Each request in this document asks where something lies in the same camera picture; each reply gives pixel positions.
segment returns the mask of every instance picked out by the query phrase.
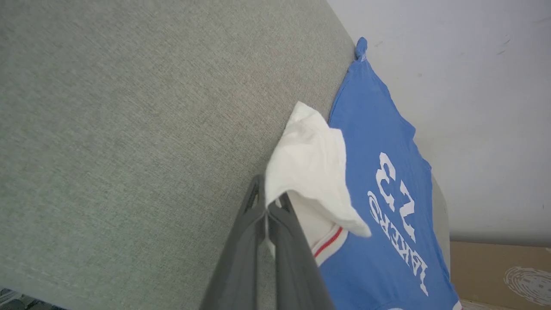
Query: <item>white cloth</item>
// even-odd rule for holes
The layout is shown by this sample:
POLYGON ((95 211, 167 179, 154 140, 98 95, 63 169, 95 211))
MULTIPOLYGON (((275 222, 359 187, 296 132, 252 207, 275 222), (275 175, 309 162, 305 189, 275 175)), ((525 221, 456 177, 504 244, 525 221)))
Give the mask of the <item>white cloth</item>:
POLYGON ((345 170, 341 131, 297 102, 266 168, 266 206, 287 192, 311 249, 336 226, 369 237, 369 227, 352 208, 345 170))

